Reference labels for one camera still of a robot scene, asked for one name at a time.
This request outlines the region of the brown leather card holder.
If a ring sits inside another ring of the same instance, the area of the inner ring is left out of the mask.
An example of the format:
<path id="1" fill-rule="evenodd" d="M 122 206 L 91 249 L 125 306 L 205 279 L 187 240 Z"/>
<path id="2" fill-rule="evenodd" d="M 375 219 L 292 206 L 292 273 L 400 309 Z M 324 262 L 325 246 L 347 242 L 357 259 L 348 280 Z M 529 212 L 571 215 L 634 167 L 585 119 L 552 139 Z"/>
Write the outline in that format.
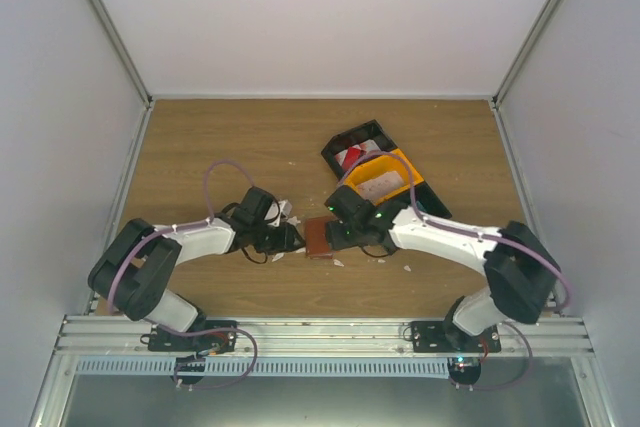
<path id="1" fill-rule="evenodd" d="M 330 259 L 333 257 L 326 238 L 326 225 L 332 217 L 309 218 L 304 223 L 305 255 L 312 260 Z"/>

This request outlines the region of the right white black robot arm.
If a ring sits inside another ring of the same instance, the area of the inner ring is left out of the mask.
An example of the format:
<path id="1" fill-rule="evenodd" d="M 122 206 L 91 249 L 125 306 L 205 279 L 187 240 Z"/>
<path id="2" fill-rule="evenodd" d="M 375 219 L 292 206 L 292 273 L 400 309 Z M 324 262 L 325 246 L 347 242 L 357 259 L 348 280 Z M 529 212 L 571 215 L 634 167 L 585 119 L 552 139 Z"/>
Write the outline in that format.
<path id="1" fill-rule="evenodd" d="M 325 201 L 335 219 L 325 227 L 334 251 L 380 247 L 423 252 L 465 266 L 486 279 L 486 286 L 459 298 L 442 321 L 444 343 L 467 351 L 489 328 L 505 320 L 536 323 L 561 270 L 524 224 L 480 227 L 440 217 L 398 200 L 378 205 L 354 189 L 338 187 Z"/>

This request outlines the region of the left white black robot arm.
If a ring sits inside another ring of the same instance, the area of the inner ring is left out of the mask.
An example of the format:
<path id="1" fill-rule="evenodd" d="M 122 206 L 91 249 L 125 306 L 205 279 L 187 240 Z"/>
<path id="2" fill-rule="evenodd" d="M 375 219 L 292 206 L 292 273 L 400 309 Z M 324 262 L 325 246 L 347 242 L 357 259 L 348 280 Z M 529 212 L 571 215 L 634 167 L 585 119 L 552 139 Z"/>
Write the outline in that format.
<path id="1" fill-rule="evenodd" d="M 108 307 L 132 321 L 146 320 L 171 332 L 185 351 L 203 345 L 206 327 L 199 308 L 168 288 L 174 269 L 207 256 L 253 249 L 265 258 L 305 246 L 289 221 L 290 204 L 258 187 L 242 200 L 195 222 L 152 225 L 141 218 L 125 224 L 88 275 L 88 286 Z"/>

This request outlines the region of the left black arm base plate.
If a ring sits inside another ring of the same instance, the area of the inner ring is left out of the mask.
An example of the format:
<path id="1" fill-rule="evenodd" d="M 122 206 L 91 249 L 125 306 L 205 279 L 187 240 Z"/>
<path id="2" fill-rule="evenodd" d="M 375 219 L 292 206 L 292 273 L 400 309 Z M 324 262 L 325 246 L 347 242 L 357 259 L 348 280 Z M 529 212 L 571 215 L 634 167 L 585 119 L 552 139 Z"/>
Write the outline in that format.
<path id="1" fill-rule="evenodd" d="M 210 354 L 225 354 L 235 349 L 238 323 L 233 320 L 196 320 L 188 333 L 209 331 L 213 333 L 198 336 L 178 336 L 159 327 L 153 327 L 149 334 L 143 334 L 140 342 L 150 352 L 176 352 L 171 378 L 179 386 L 193 387 L 204 376 L 205 358 Z"/>

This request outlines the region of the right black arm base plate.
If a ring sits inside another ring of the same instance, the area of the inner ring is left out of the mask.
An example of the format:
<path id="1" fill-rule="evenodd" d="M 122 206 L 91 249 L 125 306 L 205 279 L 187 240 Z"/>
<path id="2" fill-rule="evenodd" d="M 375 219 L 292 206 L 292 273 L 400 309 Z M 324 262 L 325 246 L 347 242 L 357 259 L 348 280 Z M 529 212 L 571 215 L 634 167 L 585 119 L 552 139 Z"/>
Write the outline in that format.
<path id="1" fill-rule="evenodd" d="M 488 356 L 501 351 L 496 327 L 471 336 L 444 320 L 412 321 L 401 333 L 414 353 L 443 354 L 449 379 L 455 386 L 474 387 Z"/>

